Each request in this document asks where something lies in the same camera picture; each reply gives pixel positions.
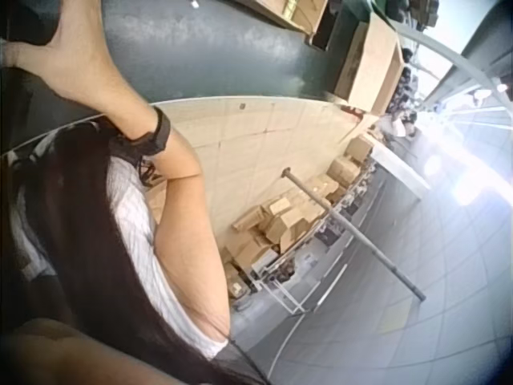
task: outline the metal pole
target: metal pole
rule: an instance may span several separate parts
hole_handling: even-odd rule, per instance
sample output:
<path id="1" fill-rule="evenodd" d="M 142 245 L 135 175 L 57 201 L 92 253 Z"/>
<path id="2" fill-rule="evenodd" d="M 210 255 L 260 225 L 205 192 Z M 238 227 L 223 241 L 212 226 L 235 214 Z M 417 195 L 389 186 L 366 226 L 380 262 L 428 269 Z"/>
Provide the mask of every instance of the metal pole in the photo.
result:
<path id="1" fill-rule="evenodd" d="M 426 295 L 420 289 L 415 286 L 410 279 L 404 275 L 398 267 L 380 250 L 378 247 L 370 241 L 369 238 L 365 236 L 356 226 L 354 226 L 351 222 L 345 219 L 340 213 L 335 211 L 330 205 L 326 204 L 320 197 L 317 196 L 314 192 L 310 191 L 308 187 L 306 187 L 303 182 L 297 179 L 291 172 L 290 168 L 286 168 L 283 170 L 281 177 L 289 178 L 297 187 L 303 190 L 306 195 L 312 198 L 318 205 L 320 205 L 323 209 L 328 211 L 329 215 L 338 223 L 343 225 L 350 233 L 352 233 L 361 243 L 366 245 L 372 251 L 372 254 L 383 264 L 385 267 L 392 272 L 399 281 L 401 281 L 408 289 L 410 289 L 413 294 L 417 296 L 418 299 L 424 301 L 426 299 Z"/>

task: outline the black wristband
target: black wristband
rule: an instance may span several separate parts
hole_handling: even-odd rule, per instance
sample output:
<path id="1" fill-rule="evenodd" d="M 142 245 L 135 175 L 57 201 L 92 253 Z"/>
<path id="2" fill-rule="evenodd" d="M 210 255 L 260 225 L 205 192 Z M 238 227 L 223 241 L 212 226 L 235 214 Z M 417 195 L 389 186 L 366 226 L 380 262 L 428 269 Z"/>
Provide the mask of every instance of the black wristband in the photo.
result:
<path id="1" fill-rule="evenodd" d="M 139 139 L 129 141 L 131 147 L 141 156 L 153 156 L 162 152 L 166 148 L 171 133 L 171 123 L 168 117 L 160 108 L 154 108 L 159 117 L 156 130 L 147 132 Z"/>
<path id="2" fill-rule="evenodd" d="M 136 140 L 128 140 L 124 136 L 112 138 L 109 143 L 111 155 L 124 159 L 135 166 L 142 156 L 154 156 L 162 152 L 166 148 L 171 134 L 171 123 L 162 110 L 155 107 L 155 111 L 158 116 L 156 130 L 147 132 Z"/>

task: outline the cardboard box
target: cardboard box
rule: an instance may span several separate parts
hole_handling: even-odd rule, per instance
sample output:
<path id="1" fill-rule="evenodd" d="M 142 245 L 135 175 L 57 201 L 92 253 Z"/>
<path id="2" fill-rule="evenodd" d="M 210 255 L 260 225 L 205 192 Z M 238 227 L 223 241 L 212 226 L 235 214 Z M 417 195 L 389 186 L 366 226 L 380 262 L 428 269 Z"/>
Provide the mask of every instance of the cardboard box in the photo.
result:
<path id="1" fill-rule="evenodd" d="M 296 242 L 298 242 L 308 230 L 310 230 L 311 224 L 305 219 L 298 221 L 292 228 L 287 229 L 280 239 L 280 253 L 285 253 L 289 250 Z"/>
<path id="2" fill-rule="evenodd" d="M 234 257 L 234 260 L 241 269 L 250 270 L 252 264 L 269 249 L 271 249 L 271 243 L 262 236 L 256 236 Z"/>
<path id="3" fill-rule="evenodd" d="M 338 188 L 338 183 L 325 174 L 314 176 L 306 181 L 306 186 L 320 197 L 333 193 Z"/>
<path id="4" fill-rule="evenodd" d="M 333 93 L 348 105 L 382 116 L 401 77 L 404 61 L 397 33 L 375 13 L 354 35 Z"/>
<path id="5" fill-rule="evenodd" d="M 280 238 L 280 253 L 285 253 L 296 241 L 294 230 L 287 229 Z"/>
<path id="6" fill-rule="evenodd" d="M 264 212 L 276 216 L 290 208 L 290 202 L 286 197 L 272 199 L 262 205 Z"/>
<path id="7" fill-rule="evenodd" d="M 279 245 L 280 239 L 283 234 L 294 226 L 298 221 L 303 218 L 301 211 L 292 208 L 290 210 L 285 211 L 280 214 L 278 217 L 275 217 L 267 231 L 265 232 L 265 236 L 274 244 Z"/>
<path id="8" fill-rule="evenodd" d="M 249 292 L 248 285 L 239 276 L 239 272 L 231 263 L 224 264 L 224 274 L 226 275 L 226 286 L 230 297 L 239 299 Z"/>
<path id="9" fill-rule="evenodd" d="M 337 191 L 332 192 L 331 194 L 328 194 L 326 196 L 326 199 L 333 206 L 340 199 L 342 199 L 342 197 L 345 195 L 345 193 L 347 193 L 347 188 L 340 186 L 339 188 L 337 188 Z"/>
<path id="10" fill-rule="evenodd" d="M 372 151 L 372 148 L 373 144 L 364 136 L 360 135 L 349 142 L 344 155 L 350 156 L 359 164 L 363 164 Z"/>
<path id="11" fill-rule="evenodd" d="M 264 220 L 258 224 L 258 229 L 262 233 L 265 233 L 265 230 L 267 230 L 273 219 L 274 217 L 271 214 L 264 212 Z"/>
<path id="12" fill-rule="evenodd" d="M 232 223 L 232 227 L 237 231 L 249 230 L 264 220 L 264 213 L 260 206 L 255 206 L 244 213 L 239 219 Z"/>
<path id="13" fill-rule="evenodd" d="M 228 249 L 226 249 L 226 247 L 222 248 L 219 251 L 219 255 L 223 263 L 228 263 L 233 260 L 233 255 L 228 251 Z"/>
<path id="14" fill-rule="evenodd" d="M 306 219 L 301 219 L 299 222 L 297 222 L 294 225 L 294 237 L 296 238 L 296 241 L 303 237 L 311 228 L 312 226 Z"/>
<path id="15" fill-rule="evenodd" d="M 303 202 L 301 205 L 297 207 L 306 220 L 306 222 L 311 225 L 314 223 L 319 217 L 324 215 L 325 210 L 322 206 L 318 205 L 316 202 L 310 200 Z"/>
<path id="16" fill-rule="evenodd" d="M 242 249 L 253 239 L 254 234 L 249 231 L 241 233 L 232 232 L 227 236 L 226 244 L 224 247 L 233 256 L 236 257 L 240 254 Z"/>
<path id="17" fill-rule="evenodd" d="M 339 156 L 333 160 L 327 172 L 328 176 L 342 187 L 349 187 L 360 174 L 361 169 L 351 160 Z"/>

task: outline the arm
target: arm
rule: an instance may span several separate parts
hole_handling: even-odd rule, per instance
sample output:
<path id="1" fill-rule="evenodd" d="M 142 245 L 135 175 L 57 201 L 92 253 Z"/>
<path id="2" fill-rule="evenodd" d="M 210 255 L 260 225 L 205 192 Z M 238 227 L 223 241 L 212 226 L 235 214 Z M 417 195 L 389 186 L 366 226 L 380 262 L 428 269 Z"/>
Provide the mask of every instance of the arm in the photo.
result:
<path id="1" fill-rule="evenodd" d="M 59 27 L 44 47 L 8 43 L 5 64 L 40 76 L 62 97 L 104 113 L 129 139 L 156 129 L 156 112 L 123 79 L 103 36 L 100 0 L 63 0 Z M 224 271 L 208 219 L 201 167 L 178 133 L 154 157 L 168 179 L 156 255 L 192 321 L 209 337 L 229 332 Z"/>

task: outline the woman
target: woman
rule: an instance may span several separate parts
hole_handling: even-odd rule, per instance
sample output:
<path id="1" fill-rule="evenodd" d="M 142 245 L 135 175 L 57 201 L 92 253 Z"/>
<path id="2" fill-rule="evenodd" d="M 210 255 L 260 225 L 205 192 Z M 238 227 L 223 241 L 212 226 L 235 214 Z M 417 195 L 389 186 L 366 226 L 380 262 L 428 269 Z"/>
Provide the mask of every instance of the woman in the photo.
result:
<path id="1" fill-rule="evenodd" d="M 26 278 L 56 276 L 68 322 L 178 380 L 256 383 L 212 361 L 230 321 L 201 168 L 187 141 L 112 62 L 101 1 L 63 0 L 46 46 L 7 43 L 2 57 L 100 111 L 124 138 L 104 121 L 80 125 L 14 162 L 11 224 Z M 156 229 L 127 161 L 141 156 L 151 156 L 168 181 Z"/>

